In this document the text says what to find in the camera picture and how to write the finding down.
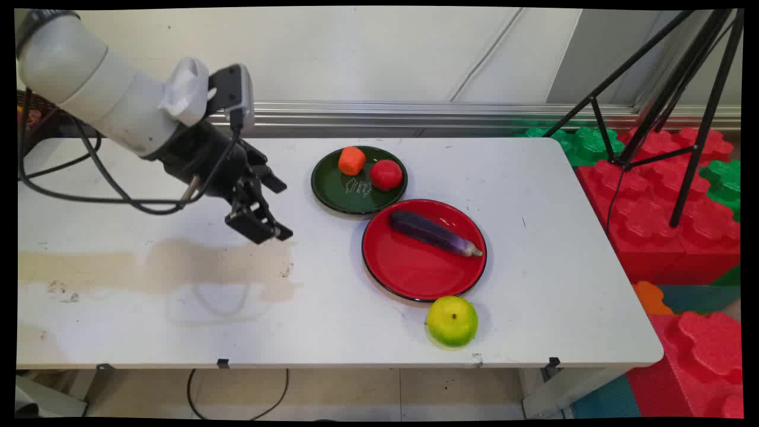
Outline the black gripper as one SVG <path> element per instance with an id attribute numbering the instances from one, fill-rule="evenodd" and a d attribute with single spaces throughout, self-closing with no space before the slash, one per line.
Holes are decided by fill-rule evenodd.
<path id="1" fill-rule="evenodd" d="M 190 184 L 199 178 L 198 190 L 204 195 L 231 202 L 225 224 L 257 245 L 267 240 L 286 241 L 292 230 L 274 219 L 263 197 L 262 185 L 274 193 L 287 189 L 268 167 L 267 157 L 241 138 L 241 130 L 231 136 L 209 122 L 179 132 L 159 151 L 160 161 L 169 175 Z M 253 179 L 258 181 L 239 181 Z"/>

